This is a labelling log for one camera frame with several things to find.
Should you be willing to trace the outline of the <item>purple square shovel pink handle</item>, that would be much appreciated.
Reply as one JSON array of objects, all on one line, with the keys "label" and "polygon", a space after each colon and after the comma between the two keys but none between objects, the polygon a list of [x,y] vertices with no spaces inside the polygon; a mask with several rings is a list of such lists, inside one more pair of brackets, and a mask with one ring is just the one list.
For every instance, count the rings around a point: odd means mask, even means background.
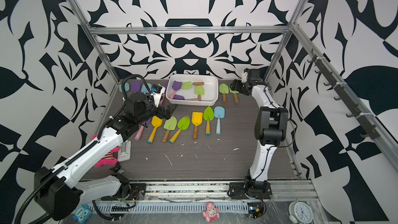
[{"label": "purple square shovel pink handle", "polygon": [[130,89],[133,93],[138,93],[141,91],[142,85],[140,82],[132,82]]}]

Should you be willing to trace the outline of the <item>light blue pointed shovel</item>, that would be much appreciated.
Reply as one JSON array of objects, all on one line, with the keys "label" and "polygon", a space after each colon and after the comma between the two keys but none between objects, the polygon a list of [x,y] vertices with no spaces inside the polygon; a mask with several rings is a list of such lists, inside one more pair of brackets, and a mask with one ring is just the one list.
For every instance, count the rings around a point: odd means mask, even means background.
[{"label": "light blue pointed shovel", "polygon": [[216,134],[221,134],[221,119],[225,117],[225,109],[221,106],[216,106],[214,109],[215,118],[217,118]]}]

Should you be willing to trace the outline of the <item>yellow toy shovel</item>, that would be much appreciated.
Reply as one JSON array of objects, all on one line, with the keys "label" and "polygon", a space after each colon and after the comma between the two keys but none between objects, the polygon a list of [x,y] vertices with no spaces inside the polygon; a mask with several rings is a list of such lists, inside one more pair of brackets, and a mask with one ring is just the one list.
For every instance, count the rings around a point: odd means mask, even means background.
[{"label": "yellow toy shovel", "polygon": [[153,143],[153,140],[154,140],[154,137],[156,135],[157,129],[162,125],[162,123],[163,123],[163,120],[160,119],[159,117],[154,116],[152,118],[151,124],[153,125],[153,131],[152,131],[152,133],[151,133],[151,135],[150,135],[150,137],[149,137],[149,139],[147,141],[148,144],[152,144]]}]

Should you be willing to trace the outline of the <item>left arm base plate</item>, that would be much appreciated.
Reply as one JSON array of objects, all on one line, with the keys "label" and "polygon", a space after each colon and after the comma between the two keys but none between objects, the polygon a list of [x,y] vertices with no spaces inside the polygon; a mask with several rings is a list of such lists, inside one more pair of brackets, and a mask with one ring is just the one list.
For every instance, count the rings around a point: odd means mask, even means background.
[{"label": "left arm base plate", "polygon": [[127,185],[122,185],[121,195],[126,200],[141,200],[146,194],[146,184],[145,183],[130,183]]}]

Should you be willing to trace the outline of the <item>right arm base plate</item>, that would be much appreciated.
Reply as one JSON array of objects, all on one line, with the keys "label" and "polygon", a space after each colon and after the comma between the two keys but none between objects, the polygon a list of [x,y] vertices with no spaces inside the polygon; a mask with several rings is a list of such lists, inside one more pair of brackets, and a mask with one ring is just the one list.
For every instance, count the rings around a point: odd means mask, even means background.
[{"label": "right arm base plate", "polygon": [[233,200],[263,199],[269,200],[272,195],[271,185],[267,181],[249,183],[229,183],[227,195]]}]

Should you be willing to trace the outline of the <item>green shovel yellow blue-tipped handle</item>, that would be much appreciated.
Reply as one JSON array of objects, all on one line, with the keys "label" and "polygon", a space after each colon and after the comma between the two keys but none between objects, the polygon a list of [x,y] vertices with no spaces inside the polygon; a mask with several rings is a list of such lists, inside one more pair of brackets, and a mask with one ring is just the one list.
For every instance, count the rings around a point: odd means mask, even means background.
[{"label": "green shovel yellow blue-tipped handle", "polygon": [[210,136],[210,122],[214,119],[214,111],[210,106],[205,109],[203,118],[206,121],[206,136]]}]

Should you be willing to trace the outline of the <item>green pointed shovel yellow handle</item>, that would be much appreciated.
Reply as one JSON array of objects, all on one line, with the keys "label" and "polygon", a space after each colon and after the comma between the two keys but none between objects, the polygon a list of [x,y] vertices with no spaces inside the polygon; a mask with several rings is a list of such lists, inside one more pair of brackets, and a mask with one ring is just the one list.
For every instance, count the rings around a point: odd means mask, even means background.
[{"label": "green pointed shovel yellow handle", "polygon": [[178,138],[178,136],[180,135],[181,131],[187,130],[187,129],[189,128],[190,123],[191,123],[191,119],[190,119],[190,116],[189,116],[189,115],[186,115],[186,116],[182,117],[182,118],[179,120],[178,124],[177,124],[178,130],[177,130],[177,132],[172,136],[172,138],[170,139],[169,143],[173,144],[173,143],[177,140],[177,138]]}]

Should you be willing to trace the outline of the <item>green square shovel wooden handle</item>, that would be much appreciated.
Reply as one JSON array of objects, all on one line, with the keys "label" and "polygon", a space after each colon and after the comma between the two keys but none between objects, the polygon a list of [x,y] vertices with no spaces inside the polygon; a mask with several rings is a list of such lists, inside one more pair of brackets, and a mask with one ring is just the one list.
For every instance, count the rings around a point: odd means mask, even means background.
[{"label": "green square shovel wooden handle", "polygon": [[194,86],[203,86],[204,82],[182,82],[181,89],[182,90],[189,90]]}]

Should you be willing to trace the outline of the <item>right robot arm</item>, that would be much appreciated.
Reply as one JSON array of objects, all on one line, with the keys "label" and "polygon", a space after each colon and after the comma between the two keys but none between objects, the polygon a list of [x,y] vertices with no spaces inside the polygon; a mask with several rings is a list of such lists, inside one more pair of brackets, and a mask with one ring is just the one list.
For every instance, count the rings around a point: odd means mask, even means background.
[{"label": "right robot arm", "polygon": [[261,77],[259,69],[244,69],[241,79],[234,80],[231,89],[252,96],[259,107],[254,129],[257,150],[245,178],[245,189],[266,191],[273,155],[286,139],[288,111],[274,101],[271,89]]}]

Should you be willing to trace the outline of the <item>white plastic storage box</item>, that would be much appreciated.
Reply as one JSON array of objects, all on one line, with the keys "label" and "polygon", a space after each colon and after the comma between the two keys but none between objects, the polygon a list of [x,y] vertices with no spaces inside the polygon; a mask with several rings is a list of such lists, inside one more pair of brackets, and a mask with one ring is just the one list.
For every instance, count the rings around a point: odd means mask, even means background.
[{"label": "white plastic storage box", "polygon": [[[204,82],[203,85],[205,89],[205,94],[202,95],[201,101],[183,101],[183,100],[174,100],[170,99],[170,95],[172,93],[172,84],[174,81],[179,82]],[[218,79],[214,76],[209,75],[190,75],[190,74],[175,74],[170,77],[168,87],[166,90],[166,98],[172,104],[180,104],[180,105],[197,105],[197,106],[213,106],[218,100]],[[194,93],[195,87],[192,87],[189,90],[178,90],[176,94],[182,95],[185,99],[198,98]]]}]

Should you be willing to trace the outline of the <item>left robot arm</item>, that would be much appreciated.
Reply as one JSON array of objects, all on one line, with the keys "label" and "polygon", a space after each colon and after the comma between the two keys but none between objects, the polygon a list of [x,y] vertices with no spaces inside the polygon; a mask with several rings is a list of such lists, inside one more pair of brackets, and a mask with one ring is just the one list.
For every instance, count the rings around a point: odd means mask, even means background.
[{"label": "left robot arm", "polygon": [[140,126],[152,117],[170,119],[176,104],[162,107],[161,93],[133,93],[124,97],[116,116],[104,123],[99,134],[84,148],[52,169],[35,173],[37,192],[34,199],[50,218],[62,220],[79,205],[102,197],[125,198],[130,181],[119,173],[80,184],[81,178],[108,152],[127,141]]}]

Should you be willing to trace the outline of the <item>green shovel brown wooden handle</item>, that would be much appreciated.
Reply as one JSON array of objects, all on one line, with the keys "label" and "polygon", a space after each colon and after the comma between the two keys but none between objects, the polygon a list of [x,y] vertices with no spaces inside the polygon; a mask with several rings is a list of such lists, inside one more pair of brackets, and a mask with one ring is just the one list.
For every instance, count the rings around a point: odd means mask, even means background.
[{"label": "green shovel brown wooden handle", "polygon": [[227,94],[229,94],[229,86],[227,84],[220,84],[219,92],[222,94],[223,103],[226,103],[227,102]]}]

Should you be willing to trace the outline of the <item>blue toy shovel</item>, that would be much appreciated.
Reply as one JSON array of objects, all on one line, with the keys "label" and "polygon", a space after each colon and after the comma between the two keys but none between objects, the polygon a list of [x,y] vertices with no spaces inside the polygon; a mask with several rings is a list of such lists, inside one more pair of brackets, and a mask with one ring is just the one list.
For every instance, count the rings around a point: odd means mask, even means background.
[{"label": "blue toy shovel", "polygon": [[141,88],[141,92],[144,94],[150,94],[151,88],[152,88],[152,84],[143,84],[142,88]]}]

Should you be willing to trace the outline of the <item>yellow shovel wooden handle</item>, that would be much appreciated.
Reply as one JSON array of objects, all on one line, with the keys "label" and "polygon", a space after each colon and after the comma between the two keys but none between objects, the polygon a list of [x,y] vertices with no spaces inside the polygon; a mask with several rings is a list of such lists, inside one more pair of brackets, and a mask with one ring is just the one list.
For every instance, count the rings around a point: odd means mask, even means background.
[{"label": "yellow shovel wooden handle", "polygon": [[198,129],[199,125],[202,124],[203,121],[203,113],[202,112],[193,112],[192,113],[192,123],[194,124],[194,133],[193,140],[197,140],[198,138]]}]

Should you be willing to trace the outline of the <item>purple pointed shovel pink handle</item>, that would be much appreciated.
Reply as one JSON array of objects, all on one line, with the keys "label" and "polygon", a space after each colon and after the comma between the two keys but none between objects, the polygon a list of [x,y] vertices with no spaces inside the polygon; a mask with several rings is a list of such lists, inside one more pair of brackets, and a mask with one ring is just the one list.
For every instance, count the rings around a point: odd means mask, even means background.
[{"label": "purple pointed shovel pink handle", "polygon": [[143,131],[144,131],[144,128],[148,128],[148,124],[150,124],[150,123],[151,123],[151,118],[148,119],[148,120],[146,120],[146,121],[144,121],[144,122],[140,125],[140,128],[139,128],[139,130],[138,130],[138,132],[137,132],[137,134],[136,134],[134,140],[136,140],[136,141],[139,141],[139,140],[140,140],[140,138],[141,138],[141,136],[142,136],[142,133],[143,133]]}]

